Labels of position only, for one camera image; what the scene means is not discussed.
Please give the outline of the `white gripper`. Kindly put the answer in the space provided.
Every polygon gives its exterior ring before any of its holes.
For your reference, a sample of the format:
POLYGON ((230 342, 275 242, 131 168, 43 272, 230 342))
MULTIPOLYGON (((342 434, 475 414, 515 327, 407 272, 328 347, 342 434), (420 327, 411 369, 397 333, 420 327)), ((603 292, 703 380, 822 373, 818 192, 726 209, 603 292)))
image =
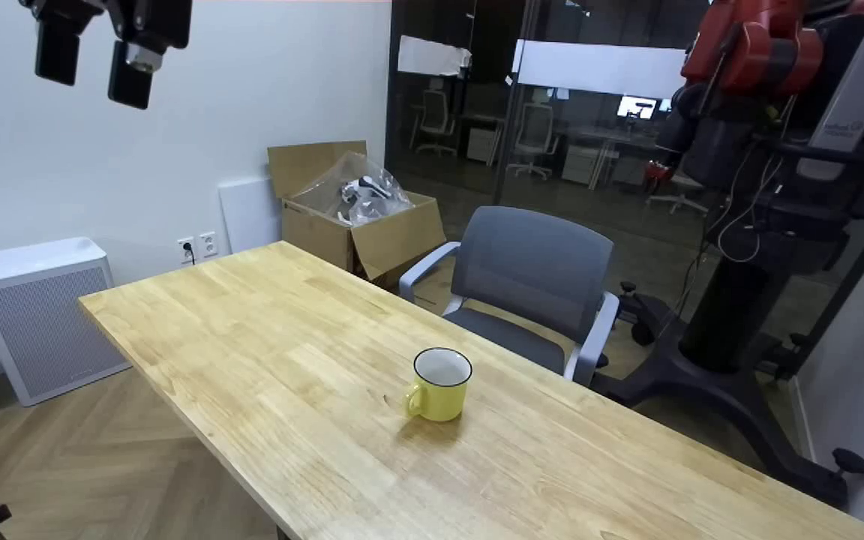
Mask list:
POLYGON ((151 106, 154 71, 164 48, 185 48, 191 0, 17 0, 38 22, 35 75, 74 84, 81 34, 98 16, 119 39, 112 57, 109 98, 151 106))

